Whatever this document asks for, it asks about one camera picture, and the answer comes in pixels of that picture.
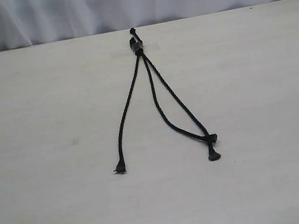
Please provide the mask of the clear tape strip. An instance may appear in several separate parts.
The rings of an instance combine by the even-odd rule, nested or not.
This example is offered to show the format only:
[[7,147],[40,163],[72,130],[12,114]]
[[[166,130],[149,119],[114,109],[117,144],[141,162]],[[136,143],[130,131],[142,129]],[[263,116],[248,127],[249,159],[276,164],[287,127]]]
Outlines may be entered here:
[[[158,43],[147,44],[144,46],[143,50],[144,50],[144,53],[148,53],[151,51],[160,50],[160,46]],[[121,58],[121,57],[134,56],[135,53],[133,52],[133,50],[131,48],[127,48],[127,49],[114,50],[114,51],[110,52],[109,55],[111,58]]]

